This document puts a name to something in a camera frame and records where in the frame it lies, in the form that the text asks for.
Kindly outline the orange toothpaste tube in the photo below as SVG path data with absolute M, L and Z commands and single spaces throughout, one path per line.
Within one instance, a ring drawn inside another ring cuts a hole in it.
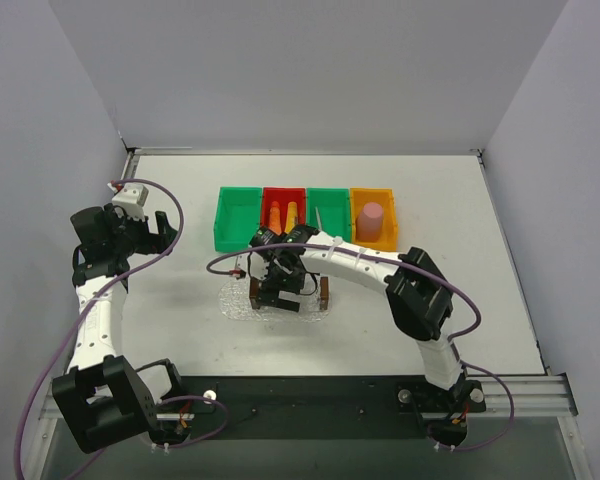
M 280 205 L 277 201 L 270 205 L 268 227 L 276 234 L 282 233 Z

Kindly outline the pink plastic cup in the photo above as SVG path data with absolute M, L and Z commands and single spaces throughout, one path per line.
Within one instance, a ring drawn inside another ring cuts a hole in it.
M 356 240 L 376 242 L 381 236 L 383 222 L 383 207 L 377 202 L 365 203 L 356 218 Z

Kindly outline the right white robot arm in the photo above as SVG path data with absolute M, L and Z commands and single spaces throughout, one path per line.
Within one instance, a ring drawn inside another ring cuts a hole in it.
M 387 299 L 398 330 L 416 341 L 425 380 L 460 394 L 466 374 L 453 335 L 443 331 L 453 311 L 453 291 L 426 251 L 370 250 L 307 225 L 288 234 L 262 227 L 249 246 L 264 262 L 255 276 L 260 304 L 297 312 L 299 303 L 281 294 L 303 294 L 307 278 L 318 285 L 320 277 L 336 277 L 376 291 Z

